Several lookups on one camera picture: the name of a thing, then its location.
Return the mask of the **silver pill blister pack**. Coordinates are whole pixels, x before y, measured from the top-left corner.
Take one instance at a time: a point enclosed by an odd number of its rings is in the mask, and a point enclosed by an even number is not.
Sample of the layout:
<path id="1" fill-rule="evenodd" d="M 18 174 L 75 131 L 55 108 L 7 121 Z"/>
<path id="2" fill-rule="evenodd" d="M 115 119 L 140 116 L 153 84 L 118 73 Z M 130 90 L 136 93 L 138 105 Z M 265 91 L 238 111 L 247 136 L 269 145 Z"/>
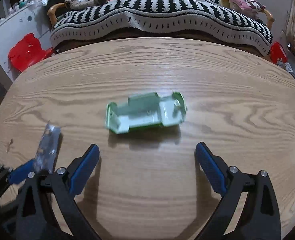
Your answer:
<path id="1" fill-rule="evenodd" d="M 48 122 L 34 158 L 33 167 L 35 173 L 54 172 L 61 141 L 61 128 Z"/>

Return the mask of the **black white striped sofa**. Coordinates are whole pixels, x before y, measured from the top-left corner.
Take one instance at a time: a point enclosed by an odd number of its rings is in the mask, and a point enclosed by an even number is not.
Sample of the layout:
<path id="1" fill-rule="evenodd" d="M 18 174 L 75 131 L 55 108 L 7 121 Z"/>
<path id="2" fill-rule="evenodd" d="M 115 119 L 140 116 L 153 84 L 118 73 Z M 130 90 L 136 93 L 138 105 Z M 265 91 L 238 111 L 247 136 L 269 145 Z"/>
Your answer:
<path id="1" fill-rule="evenodd" d="M 220 0 L 111 0 L 70 9 L 59 17 L 53 11 L 48 14 L 53 47 L 68 40 L 96 40 L 125 28 L 153 34 L 200 31 L 222 42 L 254 47 L 262 55 L 269 53 L 273 39 L 269 25 L 222 7 Z"/>

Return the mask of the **white cabinet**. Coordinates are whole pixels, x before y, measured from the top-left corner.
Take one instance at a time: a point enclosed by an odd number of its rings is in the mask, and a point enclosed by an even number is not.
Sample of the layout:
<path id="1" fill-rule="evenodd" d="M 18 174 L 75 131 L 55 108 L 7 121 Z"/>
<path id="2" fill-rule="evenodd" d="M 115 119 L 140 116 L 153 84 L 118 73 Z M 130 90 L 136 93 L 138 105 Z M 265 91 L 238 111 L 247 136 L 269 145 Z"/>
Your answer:
<path id="1" fill-rule="evenodd" d="M 51 23 L 45 7 L 25 6 L 0 22 L 0 83 L 8 90 L 19 72 L 9 62 L 8 54 L 23 37 L 33 33 L 43 49 L 51 47 Z"/>

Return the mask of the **pink cartoon pillow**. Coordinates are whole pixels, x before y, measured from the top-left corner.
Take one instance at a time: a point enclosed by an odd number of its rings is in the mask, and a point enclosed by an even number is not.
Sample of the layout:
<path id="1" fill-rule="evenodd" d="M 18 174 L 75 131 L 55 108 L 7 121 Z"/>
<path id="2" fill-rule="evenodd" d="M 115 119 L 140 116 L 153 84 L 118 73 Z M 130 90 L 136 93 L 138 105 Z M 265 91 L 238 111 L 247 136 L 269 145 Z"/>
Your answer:
<path id="1" fill-rule="evenodd" d="M 220 0 L 220 4 L 240 12 L 259 12 L 265 9 L 265 6 L 256 0 Z"/>

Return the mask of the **green toy car shell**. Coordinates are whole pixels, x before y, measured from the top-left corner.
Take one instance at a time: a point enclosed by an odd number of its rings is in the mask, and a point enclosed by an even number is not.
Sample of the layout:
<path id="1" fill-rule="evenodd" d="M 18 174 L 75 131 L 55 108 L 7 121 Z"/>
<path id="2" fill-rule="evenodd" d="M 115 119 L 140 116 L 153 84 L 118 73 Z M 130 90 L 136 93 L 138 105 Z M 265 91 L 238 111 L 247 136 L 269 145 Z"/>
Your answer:
<path id="1" fill-rule="evenodd" d="M 115 134 L 125 134 L 135 129 L 177 126 L 185 121 L 186 114 L 187 106 L 180 92 L 167 96 L 146 93 L 130 96 L 121 104 L 109 103 L 105 126 Z"/>

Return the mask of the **red bag on floor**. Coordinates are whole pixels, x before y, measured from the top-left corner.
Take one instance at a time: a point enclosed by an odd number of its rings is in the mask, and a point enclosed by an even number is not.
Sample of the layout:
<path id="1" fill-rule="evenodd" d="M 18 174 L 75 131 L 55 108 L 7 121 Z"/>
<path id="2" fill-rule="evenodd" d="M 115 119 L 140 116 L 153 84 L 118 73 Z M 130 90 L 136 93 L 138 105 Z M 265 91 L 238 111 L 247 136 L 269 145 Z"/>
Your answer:
<path id="1" fill-rule="evenodd" d="M 288 58 L 285 50 L 279 42 L 274 42 L 270 48 L 270 59 L 274 64 L 287 63 Z"/>

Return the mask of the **red bear plastic chair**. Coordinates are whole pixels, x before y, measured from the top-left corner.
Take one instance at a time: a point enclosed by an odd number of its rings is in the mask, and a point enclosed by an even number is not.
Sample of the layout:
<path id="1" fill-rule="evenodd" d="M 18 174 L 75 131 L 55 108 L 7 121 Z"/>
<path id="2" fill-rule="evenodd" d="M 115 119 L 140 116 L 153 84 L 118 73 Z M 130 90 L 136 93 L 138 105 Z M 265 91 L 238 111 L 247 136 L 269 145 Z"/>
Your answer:
<path id="1" fill-rule="evenodd" d="M 42 49 L 39 39 L 33 33 L 26 34 L 9 51 L 8 58 L 12 66 L 23 72 L 32 65 L 49 58 L 54 53 L 54 48 Z"/>

